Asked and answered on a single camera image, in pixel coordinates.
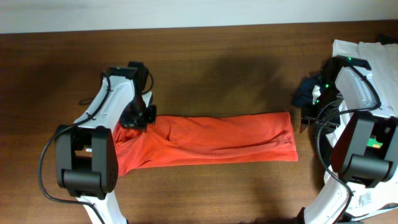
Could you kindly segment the orange printed t-shirt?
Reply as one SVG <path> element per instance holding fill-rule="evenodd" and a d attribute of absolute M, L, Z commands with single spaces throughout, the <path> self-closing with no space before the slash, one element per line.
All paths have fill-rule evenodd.
<path fill-rule="evenodd" d="M 117 125 L 120 176 L 135 169 L 298 159 L 288 112 L 225 118 L 158 116 L 147 129 Z"/>

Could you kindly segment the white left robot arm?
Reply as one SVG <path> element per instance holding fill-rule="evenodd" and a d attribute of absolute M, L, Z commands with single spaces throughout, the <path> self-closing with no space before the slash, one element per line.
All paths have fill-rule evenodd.
<path fill-rule="evenodd" d="M 155 123 L 157 109 L 146 88 L 151 79 L 143 63 L 109 68 L 88 109 L 71 126 L 57 128 L 57 183 L 85 207 L 93 223 L 127 223 L 114 193 L 119 163 L 113 131 L 117 125 L 143 130 Z"/>

